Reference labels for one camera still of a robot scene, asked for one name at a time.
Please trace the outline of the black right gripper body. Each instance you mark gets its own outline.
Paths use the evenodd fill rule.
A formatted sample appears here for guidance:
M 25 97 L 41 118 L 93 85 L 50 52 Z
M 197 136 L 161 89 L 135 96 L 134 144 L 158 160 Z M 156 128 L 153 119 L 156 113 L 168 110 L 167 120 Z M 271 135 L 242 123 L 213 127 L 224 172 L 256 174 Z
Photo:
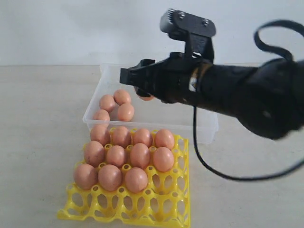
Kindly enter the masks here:
M 197 104 L 199 83 L 207 61 L 176 55 L 149 67 L 149 93 L 164 103 Z

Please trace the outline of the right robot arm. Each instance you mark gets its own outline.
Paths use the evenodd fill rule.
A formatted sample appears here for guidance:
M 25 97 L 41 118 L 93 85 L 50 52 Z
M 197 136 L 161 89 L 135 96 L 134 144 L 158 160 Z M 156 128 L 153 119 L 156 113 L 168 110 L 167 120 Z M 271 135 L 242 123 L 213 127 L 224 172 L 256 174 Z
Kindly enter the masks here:
M 235 117 L 272 140 L 304 125 L 304 63 L 283 58 L 262 66 L 215 65 L 171 55 L 120 70 L 120 83 L 164 103 L 181 103 Z

